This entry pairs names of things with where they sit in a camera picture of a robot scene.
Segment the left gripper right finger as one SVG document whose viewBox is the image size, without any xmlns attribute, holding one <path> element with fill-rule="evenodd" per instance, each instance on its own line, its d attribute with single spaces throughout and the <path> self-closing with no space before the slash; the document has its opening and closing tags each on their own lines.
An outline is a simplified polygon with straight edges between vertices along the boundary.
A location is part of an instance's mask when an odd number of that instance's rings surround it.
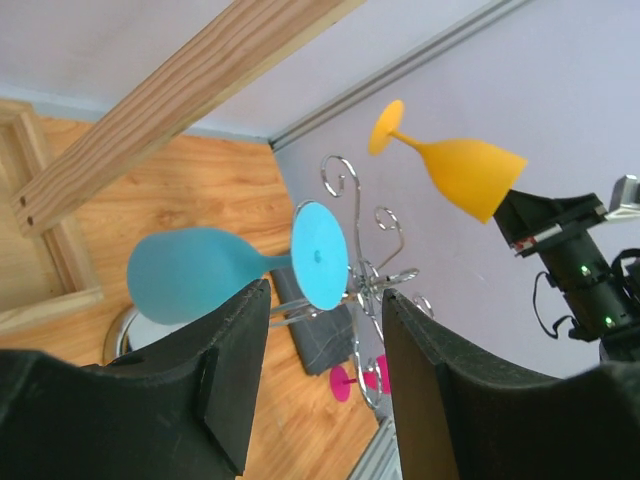
<svg viewBox="0 0 640 480">
<path fill-rule="evenodd" d="M 404 478 L 542 478 L 533 395 L 550 377 L 473 344 L 394 289 L 382 320 Z"/>
</svg>

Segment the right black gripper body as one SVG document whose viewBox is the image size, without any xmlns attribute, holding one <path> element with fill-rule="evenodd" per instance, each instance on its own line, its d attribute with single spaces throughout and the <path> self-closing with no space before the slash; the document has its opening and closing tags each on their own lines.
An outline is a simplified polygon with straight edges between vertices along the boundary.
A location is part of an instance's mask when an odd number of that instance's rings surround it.
<svg viewBox="0 0 640 480">
<path fill-rule="evenodd" d="M 493 218 L 515 255 L 527 257 L 604 222 L 606 209 L 594 193 L 548 198 L 510 190 Z"/>
</svg>

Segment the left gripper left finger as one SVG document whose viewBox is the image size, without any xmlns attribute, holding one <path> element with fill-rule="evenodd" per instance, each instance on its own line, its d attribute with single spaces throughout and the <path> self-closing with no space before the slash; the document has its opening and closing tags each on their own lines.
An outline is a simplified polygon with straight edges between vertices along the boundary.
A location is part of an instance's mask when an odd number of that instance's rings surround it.
<svg viewBox="0 0 640 480">
<path fill-rule="evenodd" d="M 91 371 L 83 460 L 97 476 L 243 473 L 271 303 L 250 283 L 216 310 Z"/>
</svg>

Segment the yellow wine glass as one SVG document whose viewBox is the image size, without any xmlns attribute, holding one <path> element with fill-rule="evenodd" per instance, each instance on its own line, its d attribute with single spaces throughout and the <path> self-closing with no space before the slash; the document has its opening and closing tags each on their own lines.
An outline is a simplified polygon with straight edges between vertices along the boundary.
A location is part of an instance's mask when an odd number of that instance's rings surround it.
<svg viewBox="0 0 640 480">
<path fill-rule="evenodd" d="M 476 139 L 419 142 L 399 131 L 404 110 L 401 100 L 385 107 L 372 129 L 369 153 L 381 154 L 394 139 L 411 147 L 422 158 L 436 189 L 450 203 L 479 222 L 488 222 L 528 161 Z"/>
</svg>

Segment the blue plastic wine glass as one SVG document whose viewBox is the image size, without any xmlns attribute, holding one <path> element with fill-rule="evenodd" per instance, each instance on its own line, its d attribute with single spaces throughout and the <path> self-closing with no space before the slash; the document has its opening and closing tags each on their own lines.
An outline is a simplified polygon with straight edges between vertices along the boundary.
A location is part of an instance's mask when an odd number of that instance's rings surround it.
<svg viewBox="0 0 640 480">
<path fill-rule="evenodd" d="M 133 249 L 126 282 L 131 300 L 163 325 L 197 320 L 271 271 L 291 268 L 311 306 L 338 306 L 348 283 L 348 249 L 333 213 L 319 202 L 294 217 L 290 252 L 267 256 L 240 236 L 213 227 L 151 234 Z"/>
</svg>

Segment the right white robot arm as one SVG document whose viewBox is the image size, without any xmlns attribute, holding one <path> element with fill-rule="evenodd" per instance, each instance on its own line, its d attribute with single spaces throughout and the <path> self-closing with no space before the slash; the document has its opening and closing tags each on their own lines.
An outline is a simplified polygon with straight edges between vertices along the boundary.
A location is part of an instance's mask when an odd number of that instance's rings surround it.
<svg viewBox="0 0 640 480">
<path fill-rule="evenodd" d="M 639 251 L 606 261 L 588 232 L 606 221 L 597 195 L 548 198 L 511 190 L 493 218 L 518 256 L 540 256 L 542 274 L 572 312 L 547 329 L 548 336 L 556 339 L 569 319 L 569 337 L 598 340 L 603 361 L 639 360 Z"/>
</svg>

